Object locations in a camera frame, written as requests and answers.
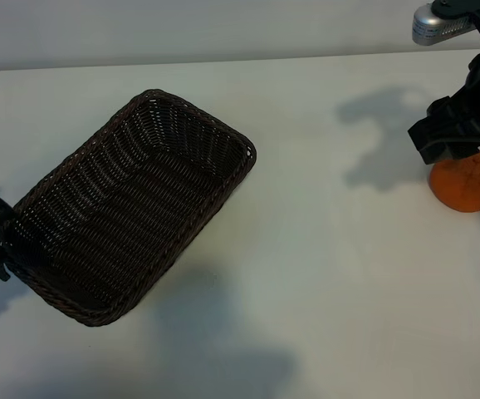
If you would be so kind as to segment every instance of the woven basket weave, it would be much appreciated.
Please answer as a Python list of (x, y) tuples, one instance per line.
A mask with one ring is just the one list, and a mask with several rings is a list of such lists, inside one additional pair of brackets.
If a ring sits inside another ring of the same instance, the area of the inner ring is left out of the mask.
[(15, 207), (7, 266), (87, 326), (129, 312), (244, 179), (253, 144), (183, 99), (145, 91)]

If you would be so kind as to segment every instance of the white table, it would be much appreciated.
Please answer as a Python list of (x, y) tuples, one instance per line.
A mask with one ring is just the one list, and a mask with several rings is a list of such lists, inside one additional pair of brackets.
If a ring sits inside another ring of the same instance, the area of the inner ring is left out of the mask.
[(406, 133), (476, 53), (0, 72), (11, 204), (147, 88), (259, 154), (110, 326), (0, 282), (0, 398), (480, 398), (480, 214), (433, 197)]

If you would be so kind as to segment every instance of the orange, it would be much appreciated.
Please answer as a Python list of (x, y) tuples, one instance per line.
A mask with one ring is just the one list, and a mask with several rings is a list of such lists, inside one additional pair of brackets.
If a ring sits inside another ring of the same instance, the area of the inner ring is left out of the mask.
[(459, 212), (480, 211), (480, 153), (433, 166), (430, 188), (438, 200)]

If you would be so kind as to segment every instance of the white wall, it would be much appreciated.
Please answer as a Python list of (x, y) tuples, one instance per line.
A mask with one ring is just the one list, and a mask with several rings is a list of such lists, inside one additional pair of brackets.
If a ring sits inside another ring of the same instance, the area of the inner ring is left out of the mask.
[[(425, 0), (0, 0), (0, 69), (426, 50)], [(479, 48), (473, 32), (433, 49)]]

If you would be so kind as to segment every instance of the wicker basket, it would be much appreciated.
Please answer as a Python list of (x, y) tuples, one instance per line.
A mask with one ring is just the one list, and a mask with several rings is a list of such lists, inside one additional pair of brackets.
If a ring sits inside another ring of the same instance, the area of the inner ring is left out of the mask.
[(15, 207), (7, 266), (87, 326), (134, 308), (244, 179), (253, 144), (183, 99), (145, 91)]

